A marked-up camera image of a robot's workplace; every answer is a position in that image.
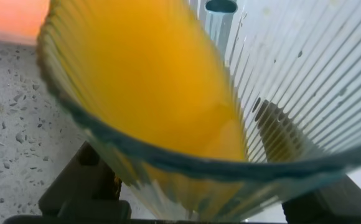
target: orange juice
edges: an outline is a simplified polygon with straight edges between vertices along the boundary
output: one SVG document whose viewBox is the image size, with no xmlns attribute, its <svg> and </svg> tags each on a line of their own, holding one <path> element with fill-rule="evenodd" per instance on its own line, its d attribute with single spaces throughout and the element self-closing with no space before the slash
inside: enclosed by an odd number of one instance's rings
<svg viewBox="0 0 361 224">
<path fill-rule="evenodd" d="M 185 1 L 56 2 L 65 88 L 89 113 L 171 151 L 246 159 L 223 63 Z"/>
</svg>

